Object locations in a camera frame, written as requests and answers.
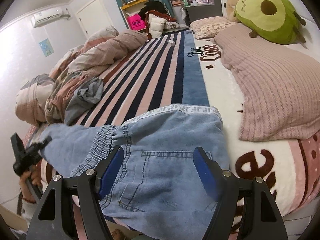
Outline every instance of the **poster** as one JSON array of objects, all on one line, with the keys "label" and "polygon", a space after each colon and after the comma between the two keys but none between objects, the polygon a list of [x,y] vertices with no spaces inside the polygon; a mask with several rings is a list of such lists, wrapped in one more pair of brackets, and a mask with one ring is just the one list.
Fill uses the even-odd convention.
[{"label": "poster", "polygon": [[48,57],[52,53],[54,53],[54,50],[51,46],[51,43],[49,39],[45,39],[44,41],[39,42],[40,48],[42,49],[43,54]]}]

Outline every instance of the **yellow shelf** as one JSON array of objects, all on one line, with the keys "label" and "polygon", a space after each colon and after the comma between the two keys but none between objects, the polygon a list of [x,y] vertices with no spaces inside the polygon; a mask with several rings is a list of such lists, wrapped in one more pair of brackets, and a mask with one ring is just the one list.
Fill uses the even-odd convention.
[{"label": "yellow shelf", "polygon": [[137,1],[134,1],[134,2],[132,2],[132,3],[129,3],[129,4],[127,4],[127,5],[122,6],[121,9],[122,9],[122,10],[125,10],[125,9],[127,9],[127,8],[129,8],[129,7],[131,7],[131,6],[134,6],[134,5],[139,4],[139,3],[142,3],[142,2],[147,2],[147,1],[148,1],[148,0],[137,0]]}]

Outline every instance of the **floral pillowcase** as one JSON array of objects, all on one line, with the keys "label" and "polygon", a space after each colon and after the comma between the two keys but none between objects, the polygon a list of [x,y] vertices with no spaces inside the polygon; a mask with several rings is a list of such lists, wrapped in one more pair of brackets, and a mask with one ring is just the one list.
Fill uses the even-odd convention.
[{"label": "floral pillowcase", "polygon": [[213,38],[224,29],[237,23],[230,22],[225,17],[216,16],[194,21],[190,24],[190,28],[196,33],[196,39]]}]

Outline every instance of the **door frame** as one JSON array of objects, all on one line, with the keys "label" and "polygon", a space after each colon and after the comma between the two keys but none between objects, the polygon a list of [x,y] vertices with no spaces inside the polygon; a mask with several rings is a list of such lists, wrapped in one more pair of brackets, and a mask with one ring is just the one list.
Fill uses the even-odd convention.
[{"label": "door frame", "polygon": [[[86,33],[86,29],[84,28],[84,25],[83,25],[82,21],[80,21],[80,18],[79,18],[79,16],[78,16],[78,13],[81,12],[84,8],[88,7],[88,6],[89,6],[90,4],[92,4],[94,1],[95,1],[95,0],[90,0],[88,3],[86,3],[85,5],[83,5],[83,6],[76,12],[76,19],[77,19],[77,21],[78,21],[78,23],[79,23],[79,25],[80,25],[80,27],[81,27],[84,35],[86,36],[86,38],[89,38],[89,35]],[[113,25],[113,22],[112,22],[112,20],[111,20],[111,18],[110,18],[110,16],[109,16],[109,13],[108,13],[106,7],[104,6],[102,0],[99,0],[99,2],[100,2],[100,5],[102,6],[104,12],[106,13],[106,16],[107,16],[107,18],[109,19],[111,25],[114,26],[114,25]]]}]

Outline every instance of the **gray cloth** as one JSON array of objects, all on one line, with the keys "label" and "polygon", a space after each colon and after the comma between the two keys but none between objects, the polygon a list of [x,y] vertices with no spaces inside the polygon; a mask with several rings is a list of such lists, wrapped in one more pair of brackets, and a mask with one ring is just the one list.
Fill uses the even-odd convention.
[{"label": "gray cloth", "polygon": [[83,83],[71,98],[66,112],[64,123],[72,125],[85,111],[91,109],[101,100],[103,92],[103,80],[92,78]]}]

